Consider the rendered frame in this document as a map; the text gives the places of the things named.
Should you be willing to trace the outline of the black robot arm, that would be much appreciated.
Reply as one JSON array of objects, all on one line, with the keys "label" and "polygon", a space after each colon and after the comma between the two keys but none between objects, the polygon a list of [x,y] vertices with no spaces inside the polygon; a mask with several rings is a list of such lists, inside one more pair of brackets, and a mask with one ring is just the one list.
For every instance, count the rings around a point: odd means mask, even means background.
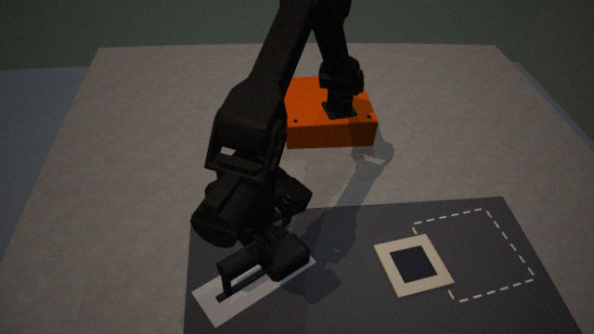
[{"label": "black robot arm", "polygon": [[[217,111],[205,168],[216,172],[212,190],[191,215],[195,232],[207,242],[231,248],[259,203],[275,188],[282,225],[304,212],[313,193],[279,167],[287,140],[284,98],[313,30],[323,62],[322,106],[330,120],[357,116],[354,95],[363,93],[364,75],[348,55],[343,23],[352,0],[279,0],[278,13],[248,78],[237,84]],[[230,156],[221,148],[236,151]]]}]

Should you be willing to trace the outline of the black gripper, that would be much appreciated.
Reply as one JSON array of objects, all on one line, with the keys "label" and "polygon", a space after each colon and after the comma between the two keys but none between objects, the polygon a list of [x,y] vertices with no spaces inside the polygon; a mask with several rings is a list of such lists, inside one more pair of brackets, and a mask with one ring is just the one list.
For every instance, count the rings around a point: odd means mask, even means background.
[{"label": "black gripper", "polygon": [[274,194],[259,203],[251,220],[241,233],[238,241],[247,247],[245,250],[261,266],[269,278],[279,282],[309,263],[310,250],[292,233],[287,234],[279,225],[281,214],[275,209],[282,194],[275,188]]}]

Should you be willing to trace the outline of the beige square tile with dark square center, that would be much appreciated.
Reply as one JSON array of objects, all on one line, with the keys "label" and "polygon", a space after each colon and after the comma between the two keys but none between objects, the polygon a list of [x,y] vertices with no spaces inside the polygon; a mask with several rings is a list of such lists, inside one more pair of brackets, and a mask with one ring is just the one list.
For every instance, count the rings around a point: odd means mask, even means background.
[{"label": "beige square tile with dark square center", "polygon": [[426,234],[373,245],[397,299],[454,285]]}]

